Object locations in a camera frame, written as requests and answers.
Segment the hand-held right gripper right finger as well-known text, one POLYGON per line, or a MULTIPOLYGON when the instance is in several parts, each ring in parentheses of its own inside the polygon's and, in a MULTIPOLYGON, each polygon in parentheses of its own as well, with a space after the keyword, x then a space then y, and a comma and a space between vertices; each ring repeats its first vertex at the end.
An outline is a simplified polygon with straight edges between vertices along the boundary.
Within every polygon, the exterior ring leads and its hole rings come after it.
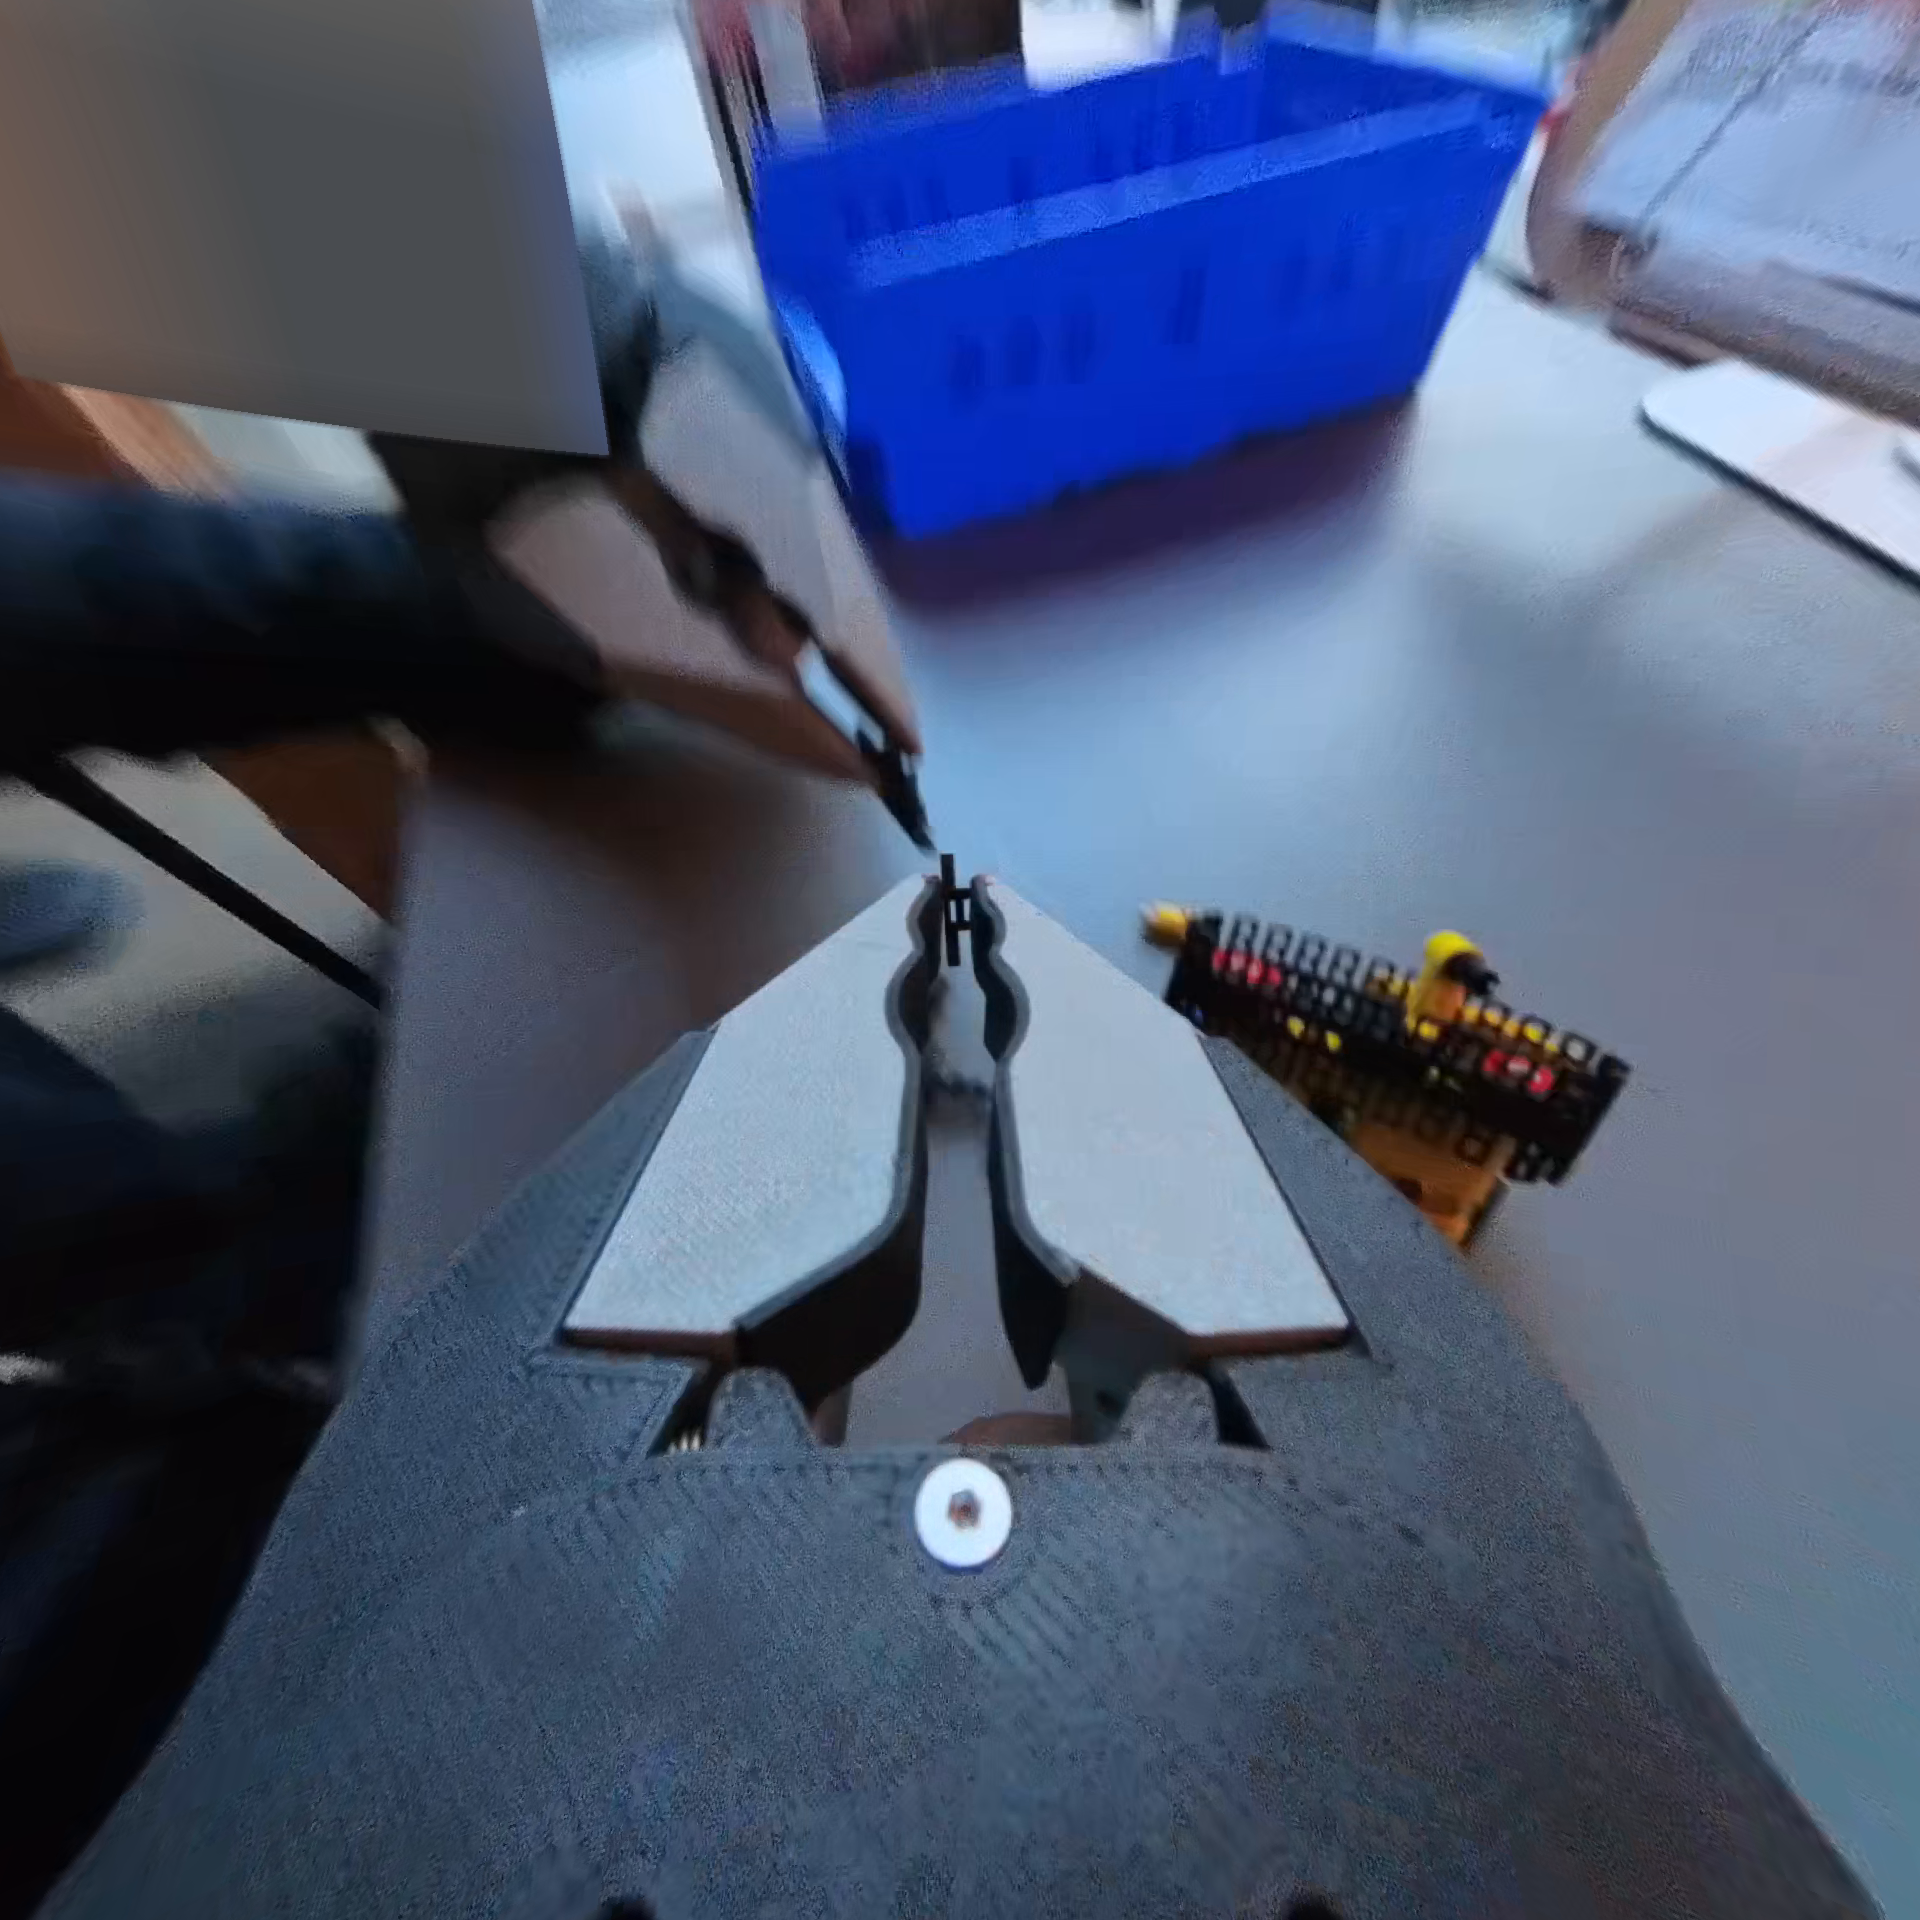
POLYGON ((1330 1352, 1352 1318, 1197 1029, 1002 881, 972 882, 999 1315, 1077 1443, 1142 1383, 1330 1352))

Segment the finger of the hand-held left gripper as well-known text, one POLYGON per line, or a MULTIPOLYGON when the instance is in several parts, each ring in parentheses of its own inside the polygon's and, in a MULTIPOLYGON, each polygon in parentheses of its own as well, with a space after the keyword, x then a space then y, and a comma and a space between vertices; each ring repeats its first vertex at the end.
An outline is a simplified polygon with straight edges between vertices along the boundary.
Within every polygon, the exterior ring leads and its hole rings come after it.
POLYGON ((878 589, 762 337, 663 350, 636 427, 636 525, 681 600, 742 655, 795 754, 922 759, 878 589))
POLYGON ((673 576, 610 492, 532 492, 494 522, 503 575, 576 632, 618 699, 662 708, 811 775, 881 786, 870 726, 820 687, 817 649, 768 589, 724 607, 673 576))

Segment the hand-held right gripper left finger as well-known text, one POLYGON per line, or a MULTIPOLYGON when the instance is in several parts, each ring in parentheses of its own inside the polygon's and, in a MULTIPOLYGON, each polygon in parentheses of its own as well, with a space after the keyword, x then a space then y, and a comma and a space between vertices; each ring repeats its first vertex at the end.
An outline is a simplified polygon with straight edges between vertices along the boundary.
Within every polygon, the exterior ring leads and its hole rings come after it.
POLYGON ((706 1034, 564 1312, 582 1350, 782 1376, 805 1409, 914 1321, 938 882, 899 882, 706 1034))

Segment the yellow lego tracked vehicle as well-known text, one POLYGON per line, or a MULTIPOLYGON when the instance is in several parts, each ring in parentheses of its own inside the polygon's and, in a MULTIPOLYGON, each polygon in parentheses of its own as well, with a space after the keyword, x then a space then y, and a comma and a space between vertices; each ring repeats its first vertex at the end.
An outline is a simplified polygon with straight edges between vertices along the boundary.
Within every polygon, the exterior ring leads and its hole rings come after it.
POLYGON ((1515 1013, 1481 947, 1427 935, 1402 968, 1278 923, 1142 911, 1164 1002, 1262 1069, 1457 1250, 1513 1189, 1560 1187, 1629 1080, 1594 1040, 1515 1013))

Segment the person's left forearm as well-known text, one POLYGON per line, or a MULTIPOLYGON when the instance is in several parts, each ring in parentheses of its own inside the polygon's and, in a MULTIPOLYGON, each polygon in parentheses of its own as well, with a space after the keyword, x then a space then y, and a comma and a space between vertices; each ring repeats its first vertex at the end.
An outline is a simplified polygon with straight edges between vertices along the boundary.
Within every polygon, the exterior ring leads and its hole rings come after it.
POLYGON ((3 477, 5 779, 360 722, 425 746, 554 748, 610 705, 584 639, 399 518, 3 477))

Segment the blue plastic bin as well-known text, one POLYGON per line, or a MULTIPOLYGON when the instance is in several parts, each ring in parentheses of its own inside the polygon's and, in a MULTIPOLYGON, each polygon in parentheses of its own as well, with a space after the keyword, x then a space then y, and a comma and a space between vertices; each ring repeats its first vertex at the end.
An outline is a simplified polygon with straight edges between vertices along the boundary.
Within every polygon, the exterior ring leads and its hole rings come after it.
POLYGON ((1041 511, 1419 387, 1548 108, 1304 11, 763 129, 751 238, 866 529, 1041 511))

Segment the black table leg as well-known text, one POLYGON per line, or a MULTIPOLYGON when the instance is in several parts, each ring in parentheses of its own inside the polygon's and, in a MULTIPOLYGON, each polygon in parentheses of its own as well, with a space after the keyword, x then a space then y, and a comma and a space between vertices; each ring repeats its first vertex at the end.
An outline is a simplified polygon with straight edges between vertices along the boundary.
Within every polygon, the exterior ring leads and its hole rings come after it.
POLYGON ((66 759, 27 762, 11 779, 105 835, 160 875, 170 877, 199 901, 242 924, 242 928, 320 975, 323 983, 371 1010, 381 1009, 383 991, 373 972, 278 913, 274 904, 255 896, 248 887, 134 811, 107 786, 92 781, 78 765, 66 759))

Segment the person's shoe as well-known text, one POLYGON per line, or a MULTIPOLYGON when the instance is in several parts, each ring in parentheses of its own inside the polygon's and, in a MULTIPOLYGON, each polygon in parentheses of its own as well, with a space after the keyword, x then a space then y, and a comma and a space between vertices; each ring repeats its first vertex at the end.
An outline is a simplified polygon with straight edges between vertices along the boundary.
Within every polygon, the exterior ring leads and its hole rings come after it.
POLYGON ((131 935, 142 920, 137 888, 83 862, 3 862, 1 977, 71 963, 131 935))

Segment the white flat stand base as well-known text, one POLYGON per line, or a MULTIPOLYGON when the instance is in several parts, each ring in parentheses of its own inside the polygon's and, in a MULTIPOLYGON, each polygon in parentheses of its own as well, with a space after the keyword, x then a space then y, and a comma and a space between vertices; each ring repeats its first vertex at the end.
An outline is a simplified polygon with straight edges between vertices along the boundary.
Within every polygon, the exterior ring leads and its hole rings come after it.
POLYGON ((1643 428, 1896 576, 1918 580, 1918 433, 1738 360, 1654 382, 1643 428))

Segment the printed instruction sheet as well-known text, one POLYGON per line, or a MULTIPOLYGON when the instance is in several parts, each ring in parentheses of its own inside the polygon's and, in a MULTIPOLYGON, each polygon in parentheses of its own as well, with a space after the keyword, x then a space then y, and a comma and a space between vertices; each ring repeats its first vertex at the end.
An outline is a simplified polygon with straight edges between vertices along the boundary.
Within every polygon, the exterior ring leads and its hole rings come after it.
POLYGON ((1916 306, 1916 5, 1690 5, 1595 140, 1575 206, 1643 244, 1916 306))

